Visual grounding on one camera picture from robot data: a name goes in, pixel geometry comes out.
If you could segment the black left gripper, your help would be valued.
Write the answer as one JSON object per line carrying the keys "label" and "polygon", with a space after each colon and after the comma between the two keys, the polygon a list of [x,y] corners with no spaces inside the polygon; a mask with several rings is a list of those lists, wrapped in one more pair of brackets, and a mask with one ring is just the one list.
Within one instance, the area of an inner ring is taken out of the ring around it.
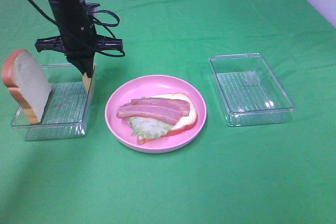
{"label": "black left gripper", "polygon": [[119,58],[123,56],[123,41],[117,38],[111,30],[112,27],[119,25],[119,16],[112,11],[103,11],[104,14],[110,15],[116,20],[115,23],[109,24],[96,17],[100,13],[101,11],[86,12],[88,25],[85,26],[84,23],[81,23],[75,26],[75,23],[71,22],[70,26],[74,28],[71,31],[70,28],[66,28],[65,25],[41,11],[40,14],[58,28],[59,35],[37,39],[36,50],[38,52],[48,50],[62,53],[71,59],[68,62],[76,67],[82,75],[86,74],[88,78],[92,78],[96,53],[108,57]]}

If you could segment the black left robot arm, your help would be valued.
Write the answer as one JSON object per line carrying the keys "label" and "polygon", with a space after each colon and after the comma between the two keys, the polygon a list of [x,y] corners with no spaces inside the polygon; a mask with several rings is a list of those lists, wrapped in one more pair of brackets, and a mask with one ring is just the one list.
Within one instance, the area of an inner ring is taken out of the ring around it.
{"label": "black left robot arm", "polygon": [[82,75],[92,77],[96,53],[109,57],[123,57],[122,39],[114,34],[99,35],[96,26],[109,31],[117,27],[120,18],[110,10],[99,10],[98,3],[86,0],[48,0],[53,17],[49,17],[33,0],[30,4],[48,21],[57,26],[59,35],[37,39],[35,48],[64,54]]}

